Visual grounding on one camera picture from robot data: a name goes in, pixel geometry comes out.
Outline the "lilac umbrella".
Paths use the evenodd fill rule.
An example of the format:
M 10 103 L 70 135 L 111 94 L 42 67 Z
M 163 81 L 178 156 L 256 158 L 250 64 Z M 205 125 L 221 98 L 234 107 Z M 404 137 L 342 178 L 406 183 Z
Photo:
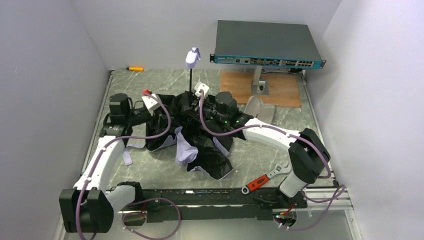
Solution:
M 178 96 L 158 96 L 163 104 L 171 104 L 168 109 L 172 120 L 170 130 L 159 138 L 147 139 L 143 146 L 130 147 L 145 148 L 154 152 L 175 145 L 175 162 L 179 166 L 185 166 L 188 172 L 197 170 L 206 172 L 213 179 L 220 180 L 233 170 L 228 159 L 233 144 L 232 137 L 211 135 L 198 122 L 182 123 L 183 101 L 190 93 L 185 91 Z

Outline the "pink umbrella case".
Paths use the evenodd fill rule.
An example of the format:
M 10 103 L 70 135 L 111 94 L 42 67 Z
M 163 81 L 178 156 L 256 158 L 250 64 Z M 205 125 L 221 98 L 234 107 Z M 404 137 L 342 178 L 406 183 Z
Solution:
M 271 124 L 274 119 L 276 106 L 272 103 L 264 103 L 257 96 L 251 96 L 244 109 L 244 113 L 251 115 L 260 121 Z

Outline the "wooden base board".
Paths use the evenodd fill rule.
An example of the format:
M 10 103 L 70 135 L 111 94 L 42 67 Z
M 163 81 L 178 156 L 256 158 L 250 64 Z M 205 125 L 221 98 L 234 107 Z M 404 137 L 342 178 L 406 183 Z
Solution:
M 268 95 L 252 93 L 253 76 L 251 72 L 223 71 L 220 77 L 220 91 L 230 92 L 239 104 L 246 104 L 251 96 L 257 96 L 263 102 L 279 107 L 300 108 L 302 106 L 296 75 L 261 74 L 268 83 Z

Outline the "network switch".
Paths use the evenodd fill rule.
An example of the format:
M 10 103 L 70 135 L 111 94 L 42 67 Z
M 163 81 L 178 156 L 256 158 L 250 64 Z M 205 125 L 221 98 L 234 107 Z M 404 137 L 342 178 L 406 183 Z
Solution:
M 261 77 L 264 67 L 322 69 L 324 60 L 306 24 L 219 20 L 215 64 L 254 66 L 253 95 L 268 95 L 269 83 Z

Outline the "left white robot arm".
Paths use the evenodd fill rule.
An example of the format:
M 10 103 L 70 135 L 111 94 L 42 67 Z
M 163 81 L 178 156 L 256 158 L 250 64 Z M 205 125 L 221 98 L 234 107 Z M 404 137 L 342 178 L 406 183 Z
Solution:
M 68 233 L 107 233 L 115 214 L 129 204 L 144 200 L 141 184 L 126 181 L 106 193 L 109 178 L 118 158 L 124 153 L 133 127 L 150 120 L 159 105 L 159 97 L 148 91 L 142 105 L 135 108 L 125 93 L 109 98 L 109 113 L 103 119 L 99 140 L 84 173 L 71 189 L 59 195 L 65 231 Z

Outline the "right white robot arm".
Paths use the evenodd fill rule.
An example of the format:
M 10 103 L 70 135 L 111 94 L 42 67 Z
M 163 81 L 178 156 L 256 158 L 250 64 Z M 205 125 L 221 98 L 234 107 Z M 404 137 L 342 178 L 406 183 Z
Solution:
M 239 111 L 228 91 L 218 93 L 224 99 L 216 99 L 214 103 L 209 103 L 204 90 L 198 90 L 195 94 L 198 97 L 198 120 L 209 134 L 256 141 L 288 152 L 289 174 L 276 189 L 285 198 L 291 199 L 303 188 L 315 183 L 323 170 L 327 171 L 327 178 L 331 177 L 330 154 L 312 129 L 296 131 L 267 124 Z

